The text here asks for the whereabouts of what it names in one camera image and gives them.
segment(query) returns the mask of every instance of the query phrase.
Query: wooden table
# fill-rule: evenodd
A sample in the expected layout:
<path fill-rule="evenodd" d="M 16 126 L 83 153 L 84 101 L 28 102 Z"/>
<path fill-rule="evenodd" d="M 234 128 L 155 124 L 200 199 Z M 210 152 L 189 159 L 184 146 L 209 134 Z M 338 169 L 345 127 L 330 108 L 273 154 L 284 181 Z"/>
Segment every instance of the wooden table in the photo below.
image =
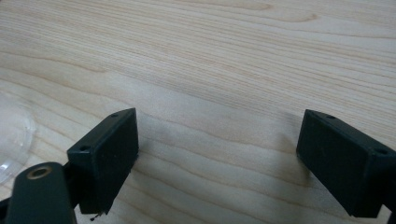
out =
<path fill-rule="evenodd" d="M 136 107 L 140 158 L 96 223 L 389 217 L 349 217 L 295 148 L 306 108 L 396 148 L 394 0 L 3 0 L 0 92 L 35 117 L 25 167 Z"/>

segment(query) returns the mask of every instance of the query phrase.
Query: black bracket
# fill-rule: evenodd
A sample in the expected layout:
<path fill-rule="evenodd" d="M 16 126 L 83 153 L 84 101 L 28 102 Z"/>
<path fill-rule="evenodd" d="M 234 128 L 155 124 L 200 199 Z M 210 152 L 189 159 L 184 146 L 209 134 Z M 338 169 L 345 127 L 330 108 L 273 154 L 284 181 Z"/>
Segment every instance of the black bracket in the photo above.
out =
<path fill-rule="evenodd" d="M 107 214 L 138 149 L 135 109 L 108 116 L 67 150 L 65 166 L 45 162 L 20 173 L 0 202 L 0 223 L 77 223 L 77 204 L 83 214 Z"/>
<path fill-rule="evenodd" d="M 396 211 L 396 152 L 340 119 L 306 110 L 297 156 L 350 216 Z"/>

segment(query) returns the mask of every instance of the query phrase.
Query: clear plastic dome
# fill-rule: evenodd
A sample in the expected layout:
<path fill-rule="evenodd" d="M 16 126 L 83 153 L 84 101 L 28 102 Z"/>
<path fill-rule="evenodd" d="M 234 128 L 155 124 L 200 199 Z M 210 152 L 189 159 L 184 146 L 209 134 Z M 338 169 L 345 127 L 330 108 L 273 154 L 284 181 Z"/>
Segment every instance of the clear plastic dome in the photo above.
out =
<path fill-rule="evenodd" d="M 31 114 L 0 93 L 0 183 L 15 176 L 26 163 L 34 131 Z"/>

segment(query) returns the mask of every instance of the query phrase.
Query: mounting hole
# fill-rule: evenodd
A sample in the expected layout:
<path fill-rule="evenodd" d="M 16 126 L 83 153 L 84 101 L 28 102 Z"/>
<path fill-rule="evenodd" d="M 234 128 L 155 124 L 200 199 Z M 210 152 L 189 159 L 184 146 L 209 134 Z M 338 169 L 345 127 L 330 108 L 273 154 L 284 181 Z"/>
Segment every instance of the mounting hole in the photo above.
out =
<path fill-rule="evenodd" d="M 383 148 L 375 148 L 374 150 L 375 150 L 377 153 L 379 153 L 379 154 L 383 154 L 383 155 L 387 155 L 387 154 L 388 154 L 388 151 L 385 150 L 385 149 L 383 149 Z"/>
<path fill-rule="evenodd" d="M 48 175 L 52 171 L 52 168 L 49 166 L 40 166 L 35 168 L 33 171 L 29 172 L 27 174 L 28 179 L 39 179 L 41 177 L 44 177 Z"/>
<path fill-rule="evenodd" d="M 79 148 L 79 150 L 80 151 L 86 151 L 86 150 L 88 150 L 90 148 L 91 148 L 90 146 L 82 146 L 82 147 Z"/>

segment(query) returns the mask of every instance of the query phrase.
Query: light wood surface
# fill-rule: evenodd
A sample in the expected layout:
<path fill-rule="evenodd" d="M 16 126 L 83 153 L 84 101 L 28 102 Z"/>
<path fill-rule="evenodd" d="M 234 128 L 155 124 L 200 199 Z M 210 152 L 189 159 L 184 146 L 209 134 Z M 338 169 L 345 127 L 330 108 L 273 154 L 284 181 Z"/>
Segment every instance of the light wood surface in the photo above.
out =
<path fill-rule="evenodd" d="M 349 217 L 295 148 L 306 108 L 396 148 L 394 0 L 3 0 L 0 93 L 35 117 L 25 167 L 137 109 L 140 158 L 96 223 L 389 217 Z"/>

